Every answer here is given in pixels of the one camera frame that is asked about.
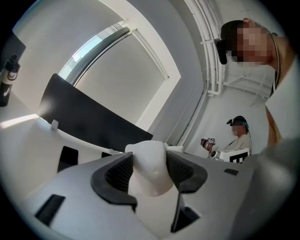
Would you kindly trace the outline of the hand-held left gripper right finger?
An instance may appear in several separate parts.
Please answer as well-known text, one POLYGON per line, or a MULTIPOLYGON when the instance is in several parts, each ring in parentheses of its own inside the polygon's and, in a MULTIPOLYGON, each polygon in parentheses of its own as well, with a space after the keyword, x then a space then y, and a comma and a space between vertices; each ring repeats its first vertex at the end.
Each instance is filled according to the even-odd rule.
POLYGON ((170 240, 232 240, 234 221, 253 168, 168 151, 168 173, 177 190, 170 240))

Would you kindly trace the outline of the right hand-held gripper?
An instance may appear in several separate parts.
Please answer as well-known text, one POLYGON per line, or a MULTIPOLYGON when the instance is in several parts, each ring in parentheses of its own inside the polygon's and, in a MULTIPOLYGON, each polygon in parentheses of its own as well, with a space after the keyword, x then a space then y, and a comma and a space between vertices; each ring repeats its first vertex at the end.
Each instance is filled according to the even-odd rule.
POLYGON ((223 162, 243 163, 244 159, 250 155, 249 148, 213 151, 211 158, 223 162))

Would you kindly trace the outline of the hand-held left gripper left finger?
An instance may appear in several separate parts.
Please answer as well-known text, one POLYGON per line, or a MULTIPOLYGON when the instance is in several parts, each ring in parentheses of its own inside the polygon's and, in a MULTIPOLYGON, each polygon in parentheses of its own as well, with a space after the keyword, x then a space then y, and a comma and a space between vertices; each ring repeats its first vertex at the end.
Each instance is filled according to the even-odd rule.
POLYGON ((29 225, 43 240, 148 240, 128 194, 132 173, 131 152, 59 172, 24 202, 29 225))

